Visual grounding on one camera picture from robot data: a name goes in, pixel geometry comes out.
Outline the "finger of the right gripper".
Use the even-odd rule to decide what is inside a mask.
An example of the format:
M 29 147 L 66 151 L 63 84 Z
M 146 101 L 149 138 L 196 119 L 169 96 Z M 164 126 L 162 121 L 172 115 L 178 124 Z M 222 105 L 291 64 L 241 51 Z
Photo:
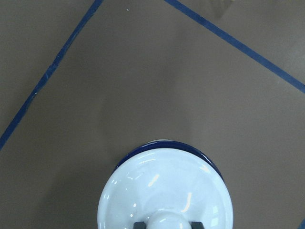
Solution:
M 141 222 L 135 222 L 133 224 L 133 229 L 146 229 L 146 224 L 144 221 Z
M 202 222 L 192 221 L 191 228 L 192 229 L 204 229 L 204 225 Z

